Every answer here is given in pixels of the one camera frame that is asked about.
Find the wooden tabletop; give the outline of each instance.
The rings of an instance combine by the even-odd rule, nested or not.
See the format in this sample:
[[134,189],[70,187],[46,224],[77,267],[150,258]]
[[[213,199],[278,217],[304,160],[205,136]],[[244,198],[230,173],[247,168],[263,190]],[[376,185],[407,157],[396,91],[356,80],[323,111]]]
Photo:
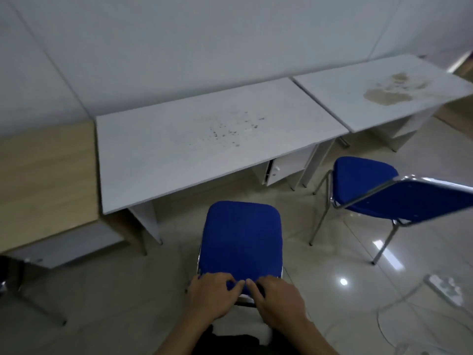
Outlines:
[[378,59],[294,77],[352,132],[473,93],[473,84],[413,55]]
[[348,133],[288,78],[97,117],[102,210]]
[[99,217],[93,122],[0,140],[0,253]]

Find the chair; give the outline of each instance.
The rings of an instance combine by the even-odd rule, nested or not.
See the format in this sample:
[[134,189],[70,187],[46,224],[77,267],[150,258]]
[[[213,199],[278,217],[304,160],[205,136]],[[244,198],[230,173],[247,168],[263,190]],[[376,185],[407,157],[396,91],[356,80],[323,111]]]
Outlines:
[[358,157],[340,157],[325,182],[325,210],[312,235],[312,245],[330,204],[335,209],[390,219],[393,228],[371,264],[375,265],[399,227],[410,227],[426,220],[473,206],[473,188],[438,179],[399,176],[389,164]]
[[[275,208],[230,201],[211,205],[205,220],[197,273],[218,272],[231,273],[236,281],[282,276],[281,217]],[[246,286],[237,305],[254,307]]]
[[10,259],[6,256],[0,256],[0,298],[3,295],[11,294],[15,299],[25,304],[29,308],[32,308],[44,316],[50,318],[53,322],[60,324],[61,326],[66,325],[67,320],[60,315],[53,314],[43,309],[38,304],[32,302],[21,293],[21,286],[23,284],[23,277],[25,273],[25,263],[18,262],[18,277],[16,286],[10,286],[9,284],[9,263]]

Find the person's left hand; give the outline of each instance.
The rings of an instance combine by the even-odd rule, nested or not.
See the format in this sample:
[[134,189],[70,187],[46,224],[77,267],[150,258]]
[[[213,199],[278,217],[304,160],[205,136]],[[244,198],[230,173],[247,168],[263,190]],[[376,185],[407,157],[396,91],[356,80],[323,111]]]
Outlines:
[[227,314],[245,286],[245,281],[240,280],[232,290],[228,291],[227,281],[235,283],[232,274],[206,273],[200,279],[195,275],[187,289],[189,301],[187,310],[208,324]]

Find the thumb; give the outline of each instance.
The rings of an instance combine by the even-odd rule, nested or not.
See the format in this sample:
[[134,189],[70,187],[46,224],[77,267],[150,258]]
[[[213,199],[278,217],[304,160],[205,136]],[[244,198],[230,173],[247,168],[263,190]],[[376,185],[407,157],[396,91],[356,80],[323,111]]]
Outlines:
[[248,287],[248,290],[251,293],[251,297],[254,300],[254,303],[256,305],[262,304],[264,302],[263,295],[261,295],[260,290],[256,286],[253,280],[247,279],[246,280],[246,286]]
[[240,280],[238,283],[235,284],[232,290],[230,290],[230,294],[236,300],[240,296],[241,292],[243,291],[243,287],[245,286],[245,281]]

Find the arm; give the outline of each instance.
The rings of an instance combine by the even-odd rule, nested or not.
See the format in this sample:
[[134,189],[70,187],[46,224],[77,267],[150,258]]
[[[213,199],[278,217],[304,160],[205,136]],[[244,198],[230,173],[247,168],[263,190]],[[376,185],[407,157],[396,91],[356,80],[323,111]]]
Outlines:
[[235,282],[228,273],[207,273],[200,279],[194,276],[188,288],[188,303],[184,314],[155,355],[187,355],[197,341],[218,318],[228,313],[243,290],[245,282],[240,280],[232,290],[227,290],[227,281]]
[[246,280],[266,324],[284,334],[302,355],[338,355],[305,316],[304,300],[295,286],[270,275],[258,279],[258,283],[264,288],[265,298],[252,280]]

